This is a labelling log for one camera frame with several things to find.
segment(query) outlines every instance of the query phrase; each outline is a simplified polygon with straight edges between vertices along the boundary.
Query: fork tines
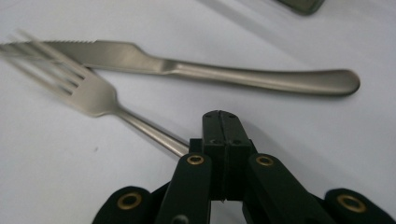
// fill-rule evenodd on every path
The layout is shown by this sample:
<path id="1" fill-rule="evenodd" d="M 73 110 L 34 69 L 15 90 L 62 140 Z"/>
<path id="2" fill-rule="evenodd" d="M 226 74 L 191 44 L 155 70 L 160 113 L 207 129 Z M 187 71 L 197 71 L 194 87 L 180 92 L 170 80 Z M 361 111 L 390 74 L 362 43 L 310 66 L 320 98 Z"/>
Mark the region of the fork tines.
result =
<path id="1" fill-rule="evenodd" d="M 27 52 L 40 55 L 41 60 L 21 61 L 19 59 L 23 58 L 17 55 L 11 57 L 4 56 L 4 58 L 47 90 L 61 97 L 71 95 L 73 94 L 73 90 L 91 72 L 85 67 L 79 66 L 79 64 L 64 56 L 58 50 L 38 41 L 36 38 L 26 33 L 21 33 L 21 35 L 31 42 L 15 45 L 17 47 L 9 45 L 9 47 L 14 48 L 21 55 Z"/>

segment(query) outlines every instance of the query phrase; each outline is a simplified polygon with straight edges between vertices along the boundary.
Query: dark object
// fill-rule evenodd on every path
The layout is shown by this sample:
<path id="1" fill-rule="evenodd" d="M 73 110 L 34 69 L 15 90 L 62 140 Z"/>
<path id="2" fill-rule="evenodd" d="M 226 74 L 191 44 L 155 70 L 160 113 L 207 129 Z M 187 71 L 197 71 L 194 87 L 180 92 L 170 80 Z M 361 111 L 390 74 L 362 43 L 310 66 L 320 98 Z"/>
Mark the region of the dark object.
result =
<path id="1" fill-rule="evenodd" d="M 152 193 L 118 190 L 93 224 L 204 224 L 215 200 L 243 202 L 247 224 L 396 223 L 349 189 L 330 190 L 324 200 L 311 195 L 280 160 L 257 152 L 237 116 L 212 111 L 203 126 L 168 184 Z"/>
<path id="2" fill-rule="evenodd" d="M 324 0 L 277 0 L 299 14 L 311 15 L 318 11 Z"/>

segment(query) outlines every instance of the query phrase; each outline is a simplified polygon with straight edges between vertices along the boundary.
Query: knife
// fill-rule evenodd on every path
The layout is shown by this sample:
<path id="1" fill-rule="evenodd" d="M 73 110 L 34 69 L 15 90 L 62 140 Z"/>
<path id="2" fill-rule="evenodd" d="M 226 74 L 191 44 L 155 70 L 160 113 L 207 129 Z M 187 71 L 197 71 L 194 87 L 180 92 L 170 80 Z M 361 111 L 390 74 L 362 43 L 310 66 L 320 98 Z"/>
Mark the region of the knife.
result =
<path id="1" fill-rule="evenodd" d="M 360 86 L 358 76 L 345 69 L 304 72 L 249 70 L 158 58 L 148 55 L 137 45 L 126 42 L 97 40 L 94 42 L 45 41 L 45 43 L 90 68 L 190 77 L 315 95 L 349 95 Z M 6 55 L 43 59 L 41 54 L 33 52 L 20 55 L 15 48 L 20 48 L 21 45 L 34 47 L 30 42 L 9 43 L 0 45 L 0 52 Z"/>

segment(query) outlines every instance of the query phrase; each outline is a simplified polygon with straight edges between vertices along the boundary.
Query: fork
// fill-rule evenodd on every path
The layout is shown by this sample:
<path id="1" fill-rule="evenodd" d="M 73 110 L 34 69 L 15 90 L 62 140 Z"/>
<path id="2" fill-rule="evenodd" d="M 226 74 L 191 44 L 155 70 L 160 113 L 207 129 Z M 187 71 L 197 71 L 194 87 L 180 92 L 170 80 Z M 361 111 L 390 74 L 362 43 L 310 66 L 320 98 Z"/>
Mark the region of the fork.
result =
<path id="1" fill-rule="evenodd" d="M 51 68 L 43 67 L 42 64 L 38 64 L 37 61 L 35 63 L 30 62 L 30 65 L 32 65 L 35 70 L 40 71 L 40 73 L 46 77 L 44 78 L 40 76 L 41 74 L 38 75 L 37 72 L 34 72 L 32 67 L 28 67 L 27 64 L 21 63 L 15 57 L 4 57 L 6 61 L 22 71 L 23 74 L 30 77 L 48 91 L 59 96 L 68 105 L 71 105 L 88 116 L 100 117 L 108 114 L 115 115 L 177 156 L 181 157 L 188 153 L 188 145 L 142 120 L 133 112 L 120 105 L 117 100 L 116 90 L 103 78 L 71 60 L 58 50 L 40 42 L 35 37 L 26 33 L 21 34 L 30 39 L 34 46 L 42 51 L 38 53 L 46 55 L 47 59 L 44 61 L 40 60 L 40 62 L 45 62 L 46 65 L 50 65 Z M 23 45 L 16 50 L 25 52 L 32 50 L 37 51 L 27 45 Z"/>

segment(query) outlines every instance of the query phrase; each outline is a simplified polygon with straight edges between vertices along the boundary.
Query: white tablecloth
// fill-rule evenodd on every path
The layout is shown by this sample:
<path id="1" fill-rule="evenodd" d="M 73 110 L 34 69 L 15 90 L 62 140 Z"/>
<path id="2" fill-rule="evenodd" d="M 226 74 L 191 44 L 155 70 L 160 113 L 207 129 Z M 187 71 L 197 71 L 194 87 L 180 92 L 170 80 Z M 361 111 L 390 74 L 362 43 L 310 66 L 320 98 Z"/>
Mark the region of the white tablecloth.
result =
<path id="1" fill-rule="evenodd" d="M 266 70 L 347 68 L 348 97 L 94 70 L 120 102 L 186 142 L 202 115 L 238 116 L 257 149 L 313 194 L 353 189 L 396 217 L 396 2 L 327 0 L 310 17 L 272 0 L 0 1 L 0 41 L 134 42 L 149 54 Z M 0 60 L 0 220 L 91 223 L 117 189 L 153 191 L 177 157 L 119 119 L 86 117 Z M 212 223 L 245 223 L 241 203 L 213 203 Z"/>

